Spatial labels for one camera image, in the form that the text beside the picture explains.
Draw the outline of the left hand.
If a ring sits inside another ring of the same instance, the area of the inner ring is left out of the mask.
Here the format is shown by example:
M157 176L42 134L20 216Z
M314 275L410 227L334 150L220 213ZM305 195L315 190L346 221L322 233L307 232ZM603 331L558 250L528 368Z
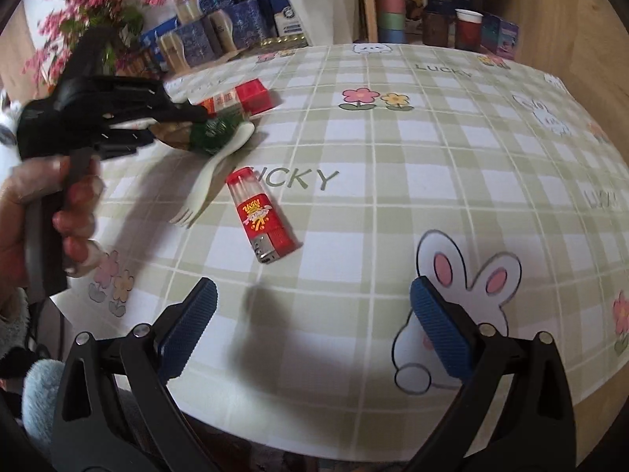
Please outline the left hand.
M35 198L60 192L69 174L67 157L32 159L13 168L1 189L1 304L17 299L17 290L27 285L24 265L26 207ZM75 263L76 276L99 266L103 251L92 240L94 211L105 185L99 177L99 162L91 159L87 174L73 183L62 209L51 218L61 232L63 251Z

